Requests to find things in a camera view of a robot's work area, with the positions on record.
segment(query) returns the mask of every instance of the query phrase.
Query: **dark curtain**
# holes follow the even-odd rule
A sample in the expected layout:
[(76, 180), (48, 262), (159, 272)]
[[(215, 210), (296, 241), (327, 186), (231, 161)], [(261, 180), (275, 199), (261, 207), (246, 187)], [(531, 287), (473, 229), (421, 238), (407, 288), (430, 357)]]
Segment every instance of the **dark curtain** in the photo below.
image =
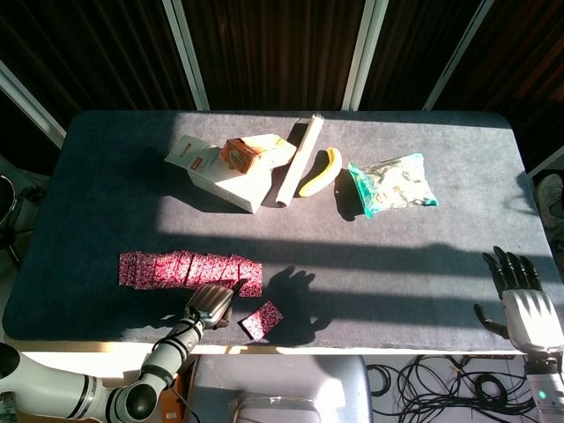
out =
[(211, 109), (340, 109), (364, 0), (184, 0)]
[(504, 115), (528, 170), (564, 145), (564, 2), (495, 2), (435, 108)]
[(360, 110), (421, 110), (479, 0), (390, 0)]
[(193, 109), (161, 1), (0, 4), (0, 58), (64, 127), (88, 109)]

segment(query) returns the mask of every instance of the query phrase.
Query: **snack bag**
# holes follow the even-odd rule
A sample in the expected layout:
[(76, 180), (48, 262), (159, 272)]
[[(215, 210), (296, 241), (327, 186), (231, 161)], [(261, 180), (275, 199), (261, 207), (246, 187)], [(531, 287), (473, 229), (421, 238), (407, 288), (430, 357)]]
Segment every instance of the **snack bag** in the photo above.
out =
[(369, 218), (388, 209), (439, 205), (425, 179), (420, 152), (372, 166), (358, 167), (351, 162), (349, 172)]

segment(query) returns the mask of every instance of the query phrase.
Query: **white box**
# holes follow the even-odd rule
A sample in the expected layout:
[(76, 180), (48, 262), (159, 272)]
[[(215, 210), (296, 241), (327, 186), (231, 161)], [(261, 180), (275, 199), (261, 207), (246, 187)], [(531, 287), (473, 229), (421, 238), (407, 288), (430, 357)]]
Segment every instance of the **white box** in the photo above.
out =
[(186, 169), (194, 185), (251, 213), (256, 213), (271, 189), (271, 170), (259, 167), (242, 174), (219, 158), (221, 149), (205, 141), (182, 136), (165, 161)]

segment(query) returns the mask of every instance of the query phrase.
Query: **red label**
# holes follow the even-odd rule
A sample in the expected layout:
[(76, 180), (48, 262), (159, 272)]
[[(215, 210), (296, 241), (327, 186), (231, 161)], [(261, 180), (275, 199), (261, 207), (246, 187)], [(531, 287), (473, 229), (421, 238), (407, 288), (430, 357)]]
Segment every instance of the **red label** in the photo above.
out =
[(202, 161), (203, 161), (202, 158), (198, 157), (197, 159), (194, 160), (194, 163), (192, 163), (192, 166), (190, 166), (190, 168), (192, 170), (198, 169), (198, 167), (202, 164)]

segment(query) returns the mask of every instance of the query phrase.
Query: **paper roll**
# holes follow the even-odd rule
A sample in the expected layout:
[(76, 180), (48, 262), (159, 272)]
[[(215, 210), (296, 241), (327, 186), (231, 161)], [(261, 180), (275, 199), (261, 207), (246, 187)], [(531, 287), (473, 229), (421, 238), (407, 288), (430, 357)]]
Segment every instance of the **paper roll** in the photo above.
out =
[(313, 115), (311, 121), (309, 121), (306, 133), (301, 140), (300, 146), (293, 156), (292, 164), (288, 169), (286, 178), (278, 191), (276, 202), (282, 207), (287, 207), (292, 201), (293, 194), (296, 192), (296, 188), (298, 188), (300, 178), (308, 164), (309, 156), (311, 156), (311, 152), (314, 149), (315, 142), (317, 142), (317, 137), (319, 136), (319, 132), (321, 132), (322, 126), (323, 118), (320, 115)]

